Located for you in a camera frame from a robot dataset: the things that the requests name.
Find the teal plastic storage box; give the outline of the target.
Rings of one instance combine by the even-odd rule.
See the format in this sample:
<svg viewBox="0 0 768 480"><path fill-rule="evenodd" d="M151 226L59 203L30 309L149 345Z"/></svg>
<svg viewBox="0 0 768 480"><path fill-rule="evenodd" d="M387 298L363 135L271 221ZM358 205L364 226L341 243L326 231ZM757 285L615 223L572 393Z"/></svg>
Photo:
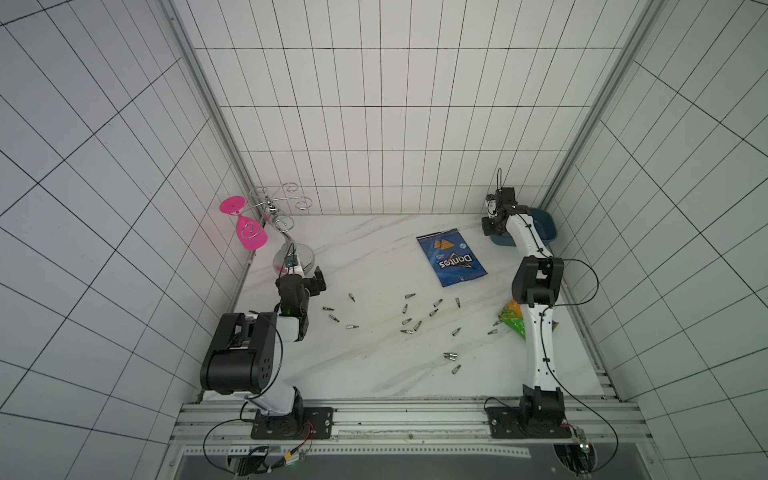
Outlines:
<svg viewBox="0 0 768 480"><path fill-rule="evenodd" d="M548 212L537 208L532 208L530 213L533 217L534 226L540 239L546 246L548 246L551 242L555 241L558 236L558 231L552 216ZM515 247L514 239L509 233L503 235L490 235L489 238L496 245Z"/></svg>

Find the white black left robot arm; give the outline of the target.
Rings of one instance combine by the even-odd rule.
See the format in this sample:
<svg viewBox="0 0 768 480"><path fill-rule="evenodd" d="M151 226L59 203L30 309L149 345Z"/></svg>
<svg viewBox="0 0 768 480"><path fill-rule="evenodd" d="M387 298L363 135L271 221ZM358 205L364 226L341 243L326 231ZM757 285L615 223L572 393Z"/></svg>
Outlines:
<svg viewBox="0 0 768 480"><path fill-rule="evenodd" d="M297 437L308 428L298 388L279 379L288 343L304 340L309 300L327 289L322 270L311 277L287 273L276 280L279 303L270 311L221 316L204 356L201 387L219 395L240 395L256 408L255 438Z"/></svg>

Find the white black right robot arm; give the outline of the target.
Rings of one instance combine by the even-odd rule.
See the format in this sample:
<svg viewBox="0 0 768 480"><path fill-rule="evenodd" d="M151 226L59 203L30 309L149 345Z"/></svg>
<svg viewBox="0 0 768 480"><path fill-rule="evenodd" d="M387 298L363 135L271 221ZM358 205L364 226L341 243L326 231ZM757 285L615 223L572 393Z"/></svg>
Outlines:
<svg viewBox="0 0 768 480"><path fill-rule="evenodd" d="M553 435L565 420L564 391L556 378L553 348L554 310L564 260L548 250L530 208L517 201L514 188L499 187L486 200L489 214L482 219L483 233L509 235L521 255L511 284L525 325L528 368L518 407L518 428L531 437Z"/></svg>

